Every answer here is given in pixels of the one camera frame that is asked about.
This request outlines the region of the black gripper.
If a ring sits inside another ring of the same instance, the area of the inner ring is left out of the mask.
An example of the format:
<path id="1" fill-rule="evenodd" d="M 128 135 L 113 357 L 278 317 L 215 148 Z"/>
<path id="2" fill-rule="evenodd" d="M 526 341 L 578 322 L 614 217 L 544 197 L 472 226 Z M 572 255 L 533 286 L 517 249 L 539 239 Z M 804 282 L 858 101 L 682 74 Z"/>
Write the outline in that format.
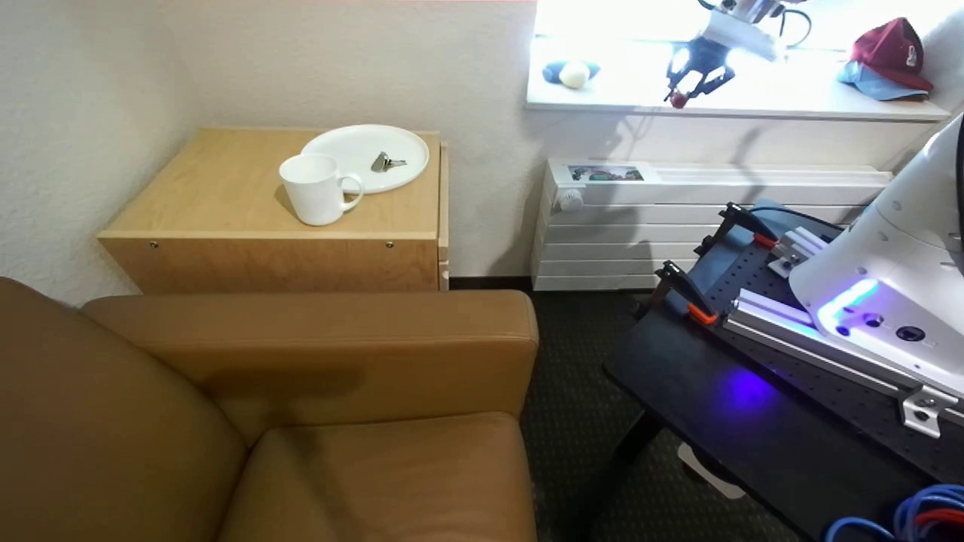
<path id="1" fill-rule="evenodd" d="M 734 78 L 734 70 L 725 67 L 733 50 L 746 50 L 762 61 L 774 61 L 781 46 L 754 25 L 744 22 L 709 22 L 696 38 L 671 48 L 666 64 L 666 96 L 677 94 L 677 85 L 690 70 L 701 71 L 697 85 L 690 90 L 690 99 L 709 96 Z"/>

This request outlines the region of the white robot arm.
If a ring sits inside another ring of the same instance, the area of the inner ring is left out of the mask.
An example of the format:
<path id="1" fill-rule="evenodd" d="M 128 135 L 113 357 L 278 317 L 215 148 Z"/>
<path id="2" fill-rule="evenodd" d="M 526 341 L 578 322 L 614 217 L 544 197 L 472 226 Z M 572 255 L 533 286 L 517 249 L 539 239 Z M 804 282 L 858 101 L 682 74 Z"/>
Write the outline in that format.
<path id="1" fill-rule="evenodd" d="M 740 292 L 725 326 L 962 398 L 962 145 L 964 122 L 952 116 L 833 239 L 788 228 L 791 305 Z"/>

